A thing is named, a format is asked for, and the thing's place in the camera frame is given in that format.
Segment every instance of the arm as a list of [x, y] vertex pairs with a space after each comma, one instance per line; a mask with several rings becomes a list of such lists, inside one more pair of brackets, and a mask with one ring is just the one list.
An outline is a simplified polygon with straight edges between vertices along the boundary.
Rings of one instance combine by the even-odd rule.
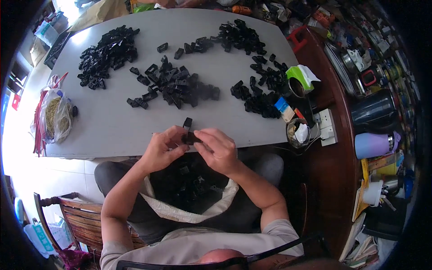
[[289, 219], [280, 191], [237, 159], [233, 139], [217, 129], [196, 130], [195, 136], [211, 149], [209, 151], [202, 143], [194, 144], [207, 165], [238, 183], [250, 200], [261, 208], [261, 231], [276, 219]]
[[143, 4], [158, 3], [159, 5], [166, 7], [167, 9], [173, 8], [177, 4], [175, 0], [138, 0], [138, 2]]
[[141, 183], [148, 174], [168, 167], [189, 150], [189, 146], [181, 143], [181, 135], [185, 133], [186, 130], [179, 126], [154, 133], [142, 158], [107, 194], [101, 211], [104, 243], [118, 241], [133, 249], [126, 220], [132, 212]]

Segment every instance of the lap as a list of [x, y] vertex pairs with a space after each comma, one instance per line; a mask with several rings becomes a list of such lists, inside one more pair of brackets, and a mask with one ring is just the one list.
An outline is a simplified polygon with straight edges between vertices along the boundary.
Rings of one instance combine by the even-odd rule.
[[[106, 196], [108, 192], [133, 166], [137, 159], [124, 162], [103, 162], [95, 169], [95, 180], [100, 191]], [[283, 173], [283, 160], [275, 154], [264, 154], [258, 159], [245, 161], [252, 170], [264, 177], [271, 184], [278, 186]], [[128, 223], [147, 244], [160, 241], [168, 232], [178, 228], [205, 226], [225, 232], [252, 232], [252, 223], [261, 214], [242, 188], [239, 188], [231, 206], [222, 214], [198, 224], [176, 222], [159, 217], [138, 194]]]

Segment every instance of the wooden chair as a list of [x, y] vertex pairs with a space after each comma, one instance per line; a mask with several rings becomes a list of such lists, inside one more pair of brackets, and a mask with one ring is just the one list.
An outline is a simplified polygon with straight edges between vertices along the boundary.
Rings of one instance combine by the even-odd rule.
[[[78, 193], [76, 192], [42, 200], [39, 194], [34, 193], [34, 197], [41, 225], [46, 231], [53, 247], [57, 250], [61, 249], [48, 228], [42, 207], [58, 204], [64, 220], [73, 235], [77, 249], [81, 250], [79, 242], [86, 244], [89, 252], [95, 255], [95, 261], [99, 262], [102, 252], [100, 215], [102, 205], [99, 203], [74, 200], [74, 198], [78, 197]], [[130, 226], [129, 228], [133, 247], [137, 249], [146, 246], [138, 237], [137, 233]]]

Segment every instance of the white shirt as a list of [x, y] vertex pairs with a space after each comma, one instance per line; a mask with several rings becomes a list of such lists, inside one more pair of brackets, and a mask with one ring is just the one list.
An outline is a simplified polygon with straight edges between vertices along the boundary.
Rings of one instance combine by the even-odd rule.
[[[227, 233], [210, 228], [188, 228], [172, 231], [160, 242], [139, 249], [128, 250], [117, 241], [104, 244], [100, 260], [101, 270], [115, 270], [118, 260], [148, 264], [190, 264], [207, 252], [230, 248], [244, 255], [268, 251], [298, 239], [291, 223], [277, 219], [269, 223], [262, 233]], [[302, 256], [299, 244], [280, 254]]]

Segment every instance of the paper bag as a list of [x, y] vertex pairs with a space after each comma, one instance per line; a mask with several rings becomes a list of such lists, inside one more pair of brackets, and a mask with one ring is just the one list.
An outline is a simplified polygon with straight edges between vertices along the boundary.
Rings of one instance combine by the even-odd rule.
[[124, 15], [129, 15], [129, 12], [123, 0], [102, 0], [81, 14], [68, 32], [80, 31]]

